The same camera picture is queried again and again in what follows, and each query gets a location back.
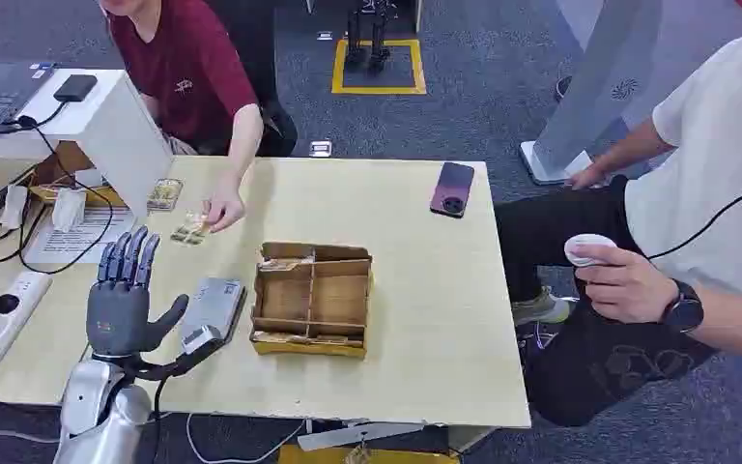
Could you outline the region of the person's right hand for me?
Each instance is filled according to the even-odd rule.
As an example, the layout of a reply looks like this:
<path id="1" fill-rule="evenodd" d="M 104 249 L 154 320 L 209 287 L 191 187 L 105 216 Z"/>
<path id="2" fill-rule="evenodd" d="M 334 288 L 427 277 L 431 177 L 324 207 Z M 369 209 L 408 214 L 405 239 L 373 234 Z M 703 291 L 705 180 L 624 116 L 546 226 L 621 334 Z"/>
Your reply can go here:
<path id="1" fill-rule="evenodd" d="M 598 163 L 572 174 L 566 181 L 566 185 L 573 190 L 597 188 L 603 185 L 608 177 L 607 171 Z"/>

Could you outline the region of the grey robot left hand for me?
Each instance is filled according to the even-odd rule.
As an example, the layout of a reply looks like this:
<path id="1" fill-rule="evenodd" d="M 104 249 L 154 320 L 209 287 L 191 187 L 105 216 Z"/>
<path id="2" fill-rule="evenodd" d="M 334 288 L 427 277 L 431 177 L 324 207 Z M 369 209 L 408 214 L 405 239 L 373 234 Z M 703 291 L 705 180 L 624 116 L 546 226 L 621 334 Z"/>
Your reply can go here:
<path id="1" fill-rule="evenodd" d="M 150 281 L 160 236 L 146 226 L 108 244 L 87 301 L 86 333 L 93 353 L 124 358 L 156 350 L 185 315 L 189 296 L 179 295 L 156 321 L 149 320 Z"/>

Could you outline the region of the person's left hand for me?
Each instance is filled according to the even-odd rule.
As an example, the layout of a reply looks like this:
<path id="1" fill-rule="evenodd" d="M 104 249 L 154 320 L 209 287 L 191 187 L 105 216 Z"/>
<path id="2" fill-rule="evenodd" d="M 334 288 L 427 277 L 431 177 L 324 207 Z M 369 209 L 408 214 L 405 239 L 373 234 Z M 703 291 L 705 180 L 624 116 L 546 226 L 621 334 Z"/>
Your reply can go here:
<path id="1" fill-rule="evenodd" d="M 245 216 L 245 206 L 237 188 L 222 186 L 203 202 L 205 223 L 210 233 L 220 232 Z"/>
<path id="2" fill-rule="evenodd" d="M 661 320 L 667 306 L 678 296 L 678 287 L 646 258 L 614 246 L 579 245 L 577 257 L 598 260 L 581 267 L 577 279 L 599 314 L 625 324 Z"/>

